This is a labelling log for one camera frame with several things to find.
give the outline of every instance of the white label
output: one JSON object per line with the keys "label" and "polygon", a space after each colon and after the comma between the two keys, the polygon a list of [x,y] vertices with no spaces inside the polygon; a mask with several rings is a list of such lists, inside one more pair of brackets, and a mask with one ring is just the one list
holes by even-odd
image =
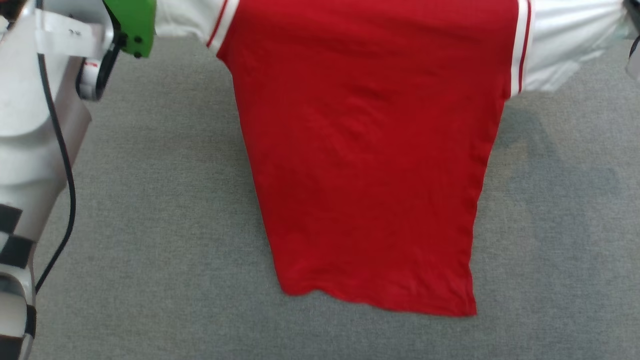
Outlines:
{"label": "white label", "polygon": [[102,59],[104,28],[52,12],[36,10],[36,46],[40,54]]}

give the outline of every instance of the black cable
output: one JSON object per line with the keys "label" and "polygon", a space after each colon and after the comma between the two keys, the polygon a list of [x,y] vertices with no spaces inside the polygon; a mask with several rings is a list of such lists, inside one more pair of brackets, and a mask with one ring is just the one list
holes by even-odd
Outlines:
{"label": "black cable", "polygon": [[[36,0],[36,9],[42,11],[43,0]],[[42,284],[47,279],[49,272],[55,265],[58,257],[62,254],[62,251],[67,246],[67,242],[71,237],[71,232],[74,229],[74,222],[76,220],[76,186],[74,184],[74,175],[71,170],[71,161],[69,160],[69,154],[67,152],[67,145],[65,144],[65,138],[62,135],[62,129],[60,128],[60,122],[58,121],[58,114],[56,113],[56,106],[53,101],[53,96],[51,95],[51,86],[49,84],[49,76],[47,75],[47,65],[44,60],[43,54],[38,54],[38,65],[40,66],[40,77],[42,78],[42,88],[44,89],[45,97],[47,98],[47,105],[49,107],[49,113],[51,114],[51,122],[53,123],[53,128],[56,132],[56,138],[58,138],[58,145],[60,146],[60,152],[62,154],[62,161],[65,165],[65,172],[67,173],[67,182],[69,185],[69,197],[70,197],[70,209],[69,209],[69,223],[67,225],[67,232],[65,233],[64,239],[58,246],[56,253],[53,255],[49,264],[45,268],[44,272],[40,276],[38,283],[36,284],[36,293],[42,287]]]}
{"label": "black cable", "polygon": [[634,55],[634,52],[636,51],[638,44],[640,44],[640,36],[638,36],[636,38],[636,41],[634,41],[634,43],[631,45],[631,51],[629,51],[629,58]]}

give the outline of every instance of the black strap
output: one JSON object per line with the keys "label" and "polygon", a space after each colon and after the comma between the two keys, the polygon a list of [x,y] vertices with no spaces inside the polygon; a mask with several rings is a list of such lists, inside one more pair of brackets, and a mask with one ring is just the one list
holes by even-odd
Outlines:
{"label": "black strap", "polygon": [[36,307],[27,305],[27,323],[24,325],[24,333],[36,338]]}
{"label": "black strap", "polygon": [[0,335],[0,360],[18,360],[22,339]]}
{"label": "black strap", "polygon": [[33,241],[17,235],[9,235],[4,247],[0,249],[0,264],[27,268]]}
{"label": "black strap", "polygon": [[13,234],[18,226],[22,210],[0,204],[0,232]]}

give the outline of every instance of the white sleeve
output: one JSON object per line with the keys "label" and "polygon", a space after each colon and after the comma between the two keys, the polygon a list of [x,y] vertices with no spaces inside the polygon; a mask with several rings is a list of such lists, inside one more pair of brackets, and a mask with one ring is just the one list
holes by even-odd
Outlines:
{"label": "white sleeve", "polygon": [[555,91],[614,40],[636,34],[623,0],[530,0],[529,6],[520,91]]}
{"label": "white sleeve", "polygon": [[156,35],[195,37],[212,50],[220,48],[239,0],[157,0]]}

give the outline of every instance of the gray carpet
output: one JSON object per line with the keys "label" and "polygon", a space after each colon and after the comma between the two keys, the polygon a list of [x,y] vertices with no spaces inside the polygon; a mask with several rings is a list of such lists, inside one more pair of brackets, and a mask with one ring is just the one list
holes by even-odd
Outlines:
{"label": "gray carpet", "polygon": [[[39,295],[32,359],[640,359],[629,47],[556,94],[508,104],[477,218],[469,319],[283,295],[228,71],[183,40],[122,58],[91,105],[76,230]],[[64,193],[37,274],[67,211]]]}

